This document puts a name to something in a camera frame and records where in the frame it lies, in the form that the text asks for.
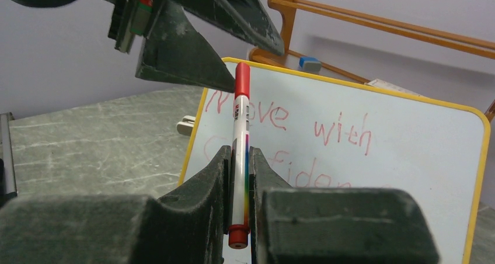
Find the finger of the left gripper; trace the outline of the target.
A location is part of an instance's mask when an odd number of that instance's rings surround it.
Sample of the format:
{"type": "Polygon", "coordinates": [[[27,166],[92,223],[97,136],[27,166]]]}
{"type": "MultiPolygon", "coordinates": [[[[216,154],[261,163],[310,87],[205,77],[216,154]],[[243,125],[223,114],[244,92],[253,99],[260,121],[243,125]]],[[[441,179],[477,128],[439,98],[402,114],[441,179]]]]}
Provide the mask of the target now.
{"type": "Polygon", "coordinates": [[[259,0],[172,0],[187,12],[251,45],[275,55],[284,42],[259,0]]]}
{"type": "Polygon", "coordinates": [[[146,81],[234,92],[235,78],[195,30],[183,8],[167,1],[142,44],[135,76],[146,81]]]}

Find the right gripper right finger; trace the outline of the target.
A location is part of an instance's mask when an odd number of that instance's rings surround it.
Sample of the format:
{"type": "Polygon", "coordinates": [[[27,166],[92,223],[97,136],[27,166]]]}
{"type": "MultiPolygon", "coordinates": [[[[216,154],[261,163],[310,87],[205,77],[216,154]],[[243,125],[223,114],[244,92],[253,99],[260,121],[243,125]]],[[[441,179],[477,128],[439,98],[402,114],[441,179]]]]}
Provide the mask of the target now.
{"type": "Polygon", "coordinates": [[[252,147],[252,263],[438,263],[415,199],[378,187],[289,185],[252,147]]]}

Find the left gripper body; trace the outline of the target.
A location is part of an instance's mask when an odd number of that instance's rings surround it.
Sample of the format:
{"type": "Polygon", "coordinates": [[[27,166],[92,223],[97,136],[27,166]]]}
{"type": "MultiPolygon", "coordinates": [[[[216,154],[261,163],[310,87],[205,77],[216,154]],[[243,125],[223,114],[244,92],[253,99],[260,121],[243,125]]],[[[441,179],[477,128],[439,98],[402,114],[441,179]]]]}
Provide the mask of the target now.
{"type": "Polygon", "coordinates": [[[165,0],[104,0],[113,4],[108,38],[115,41],[114,48],[128,54],[135,37],[151,42],[152,28],[156,25],[165,0]]]}

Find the white red-ended marker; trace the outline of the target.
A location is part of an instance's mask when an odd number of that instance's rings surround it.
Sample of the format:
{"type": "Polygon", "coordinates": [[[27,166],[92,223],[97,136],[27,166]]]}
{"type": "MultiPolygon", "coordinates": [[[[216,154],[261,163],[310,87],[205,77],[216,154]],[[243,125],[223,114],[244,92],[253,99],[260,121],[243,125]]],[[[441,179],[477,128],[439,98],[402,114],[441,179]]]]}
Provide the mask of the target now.
{"type": "Polygon", "coordinates": [[[233,103],[233,142],[231,153],[231,208],[228,245],[232,249],[248,246],[249,228],[249,101],[250,67],[240,62],[235,70],[233,103]]]}

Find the yellow framed whiteboard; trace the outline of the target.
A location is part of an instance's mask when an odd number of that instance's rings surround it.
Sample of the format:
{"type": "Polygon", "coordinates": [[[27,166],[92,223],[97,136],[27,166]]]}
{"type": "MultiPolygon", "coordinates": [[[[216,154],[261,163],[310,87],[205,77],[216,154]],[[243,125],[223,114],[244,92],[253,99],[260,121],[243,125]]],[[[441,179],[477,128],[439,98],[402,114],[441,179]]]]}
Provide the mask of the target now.
{"type": "Polygon", "coordinates": [[[441,263],[468,263],[490,124],[472,107],[251,62],[250,144],[295,187],[418,202],[441,263]]]}

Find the grey white stapler-like block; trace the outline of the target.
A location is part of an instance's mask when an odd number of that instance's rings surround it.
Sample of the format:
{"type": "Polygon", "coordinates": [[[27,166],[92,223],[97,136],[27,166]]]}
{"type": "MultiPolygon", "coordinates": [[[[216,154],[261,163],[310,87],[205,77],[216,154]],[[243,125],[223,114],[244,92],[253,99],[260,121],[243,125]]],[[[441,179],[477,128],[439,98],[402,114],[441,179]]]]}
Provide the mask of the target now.
{"type": "Polygon", "coordinates": [[[196,121],[195,116],[190,116],[190,115],[183,116],[181,121],[177,122],[176,124],[177,132],[183,136],[190,137],[195,126],[195,121],[196,121]]]}

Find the blue whiteboard eraser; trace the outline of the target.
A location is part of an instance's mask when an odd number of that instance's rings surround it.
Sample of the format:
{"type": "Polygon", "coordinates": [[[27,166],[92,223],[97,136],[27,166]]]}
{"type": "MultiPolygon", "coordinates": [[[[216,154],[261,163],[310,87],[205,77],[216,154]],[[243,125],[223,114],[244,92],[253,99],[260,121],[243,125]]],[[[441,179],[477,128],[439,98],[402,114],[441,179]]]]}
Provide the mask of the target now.
{"type": "Polygon", "coordinates": [[[303,56],[299,58],[298,69],[303,72],[308,72],[311,74],[320,73],[322,68],[322,63],[314,57],[303,56]]]}

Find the white red marker box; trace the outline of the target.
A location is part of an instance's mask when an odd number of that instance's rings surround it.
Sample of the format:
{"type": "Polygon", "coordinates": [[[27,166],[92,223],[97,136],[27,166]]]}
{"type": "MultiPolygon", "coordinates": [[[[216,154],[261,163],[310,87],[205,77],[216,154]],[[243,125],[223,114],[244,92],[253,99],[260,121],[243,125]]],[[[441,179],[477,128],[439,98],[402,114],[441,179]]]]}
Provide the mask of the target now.
{"type": "Polygon", "coordinates": [[[394,92],[400,92],[400,93],[407,93],[409,95],[414,95],[414,96],[421,96],[421,94],[415,93],[411,90],[402,88],[400,86],[394,85],[390,82],[383,81],[381,79],[374,79],[372,81],[369,81],[366,83],[368,86],[372,86],[374,88],[381,88],[381,89],[387,89],[389,91],[394,91],[394,92]]]}

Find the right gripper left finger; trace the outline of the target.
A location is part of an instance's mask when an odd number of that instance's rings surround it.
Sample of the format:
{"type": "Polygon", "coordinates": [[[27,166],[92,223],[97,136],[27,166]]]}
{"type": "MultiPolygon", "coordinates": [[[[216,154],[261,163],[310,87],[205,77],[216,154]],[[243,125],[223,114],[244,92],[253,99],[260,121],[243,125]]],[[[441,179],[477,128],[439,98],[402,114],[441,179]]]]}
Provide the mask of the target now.
{"type": "Polygon", "coordinates": [[[231,149],[175,190],[27,196],[1,209],[2,263],[221,263],[231,149]]]}

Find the wooden two-tier rack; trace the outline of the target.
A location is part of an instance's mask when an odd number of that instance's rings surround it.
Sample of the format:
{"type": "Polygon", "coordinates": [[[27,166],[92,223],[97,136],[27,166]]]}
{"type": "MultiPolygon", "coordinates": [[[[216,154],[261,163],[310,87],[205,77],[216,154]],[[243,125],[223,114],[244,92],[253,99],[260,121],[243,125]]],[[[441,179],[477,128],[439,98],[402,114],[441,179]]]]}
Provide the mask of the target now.
{"type": "Polygon", "coordinates": [[[422,27],[310,0],[267,0],[267,4],[269,8],[278,11],[281,15],[282,28],[280,34],[284,42],[284,55],[279,57],[260,48],[252,49],[248,55],[249,60],[266,65],[286,68],[285,63],[287,57],[303,57],[303,54],[290,49],[295,17],[298,10],[489,58],[491,60],[494,59],[494,43],[491,41],[422,27]]]}

